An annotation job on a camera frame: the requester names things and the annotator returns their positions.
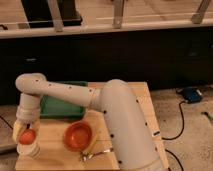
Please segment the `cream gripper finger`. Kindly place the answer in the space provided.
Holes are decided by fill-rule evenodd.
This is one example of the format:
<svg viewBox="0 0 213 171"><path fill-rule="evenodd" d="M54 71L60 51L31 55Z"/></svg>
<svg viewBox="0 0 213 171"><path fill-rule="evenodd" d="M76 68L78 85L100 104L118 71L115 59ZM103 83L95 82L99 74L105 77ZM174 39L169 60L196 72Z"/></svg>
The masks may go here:
<svg viewBox="0 0 213 171"><path fill-rule="evenodd" d="M40 129L40 121L37 120L31 124L31 129L34 131L34 137L37 137Z"/></svg>
<svg viewBox="0 0 213 171"><path fill-rule="evenodd" d="M26 129L26 125L23 122L19 120L15 121L14 127L13 127L13 135L12 135L12 138L15 143L18 142L20 135L23 133L25 129Z"/></svg>

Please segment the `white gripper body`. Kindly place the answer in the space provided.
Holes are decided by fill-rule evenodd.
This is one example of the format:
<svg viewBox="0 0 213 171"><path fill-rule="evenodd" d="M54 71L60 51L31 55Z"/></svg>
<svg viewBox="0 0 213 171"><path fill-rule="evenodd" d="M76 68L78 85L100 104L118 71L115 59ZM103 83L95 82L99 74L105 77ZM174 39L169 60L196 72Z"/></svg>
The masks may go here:
<svg viewBox="0 0 213 171"><path fill-rule="evenodd" d="M17 108L16 117L23 123L30 124L40 117L40 101L38 95L22 94Z"/></svg>

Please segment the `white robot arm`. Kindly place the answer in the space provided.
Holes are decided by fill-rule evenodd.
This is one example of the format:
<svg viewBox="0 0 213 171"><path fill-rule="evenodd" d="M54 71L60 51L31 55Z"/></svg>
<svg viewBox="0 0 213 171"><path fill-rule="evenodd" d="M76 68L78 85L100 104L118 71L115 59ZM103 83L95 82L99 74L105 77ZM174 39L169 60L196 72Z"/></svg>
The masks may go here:
<svg viewBox="0 0 213 171"><path fill-rule="evenodd" d="M27 73L18 76L15 85L21 92L13 129L15 141L27 126L38 128L40 101L48 95L104 114L122 171L164 171L142 108L126 82L113 79L97 89L49 82L41 73Z"/></svg>

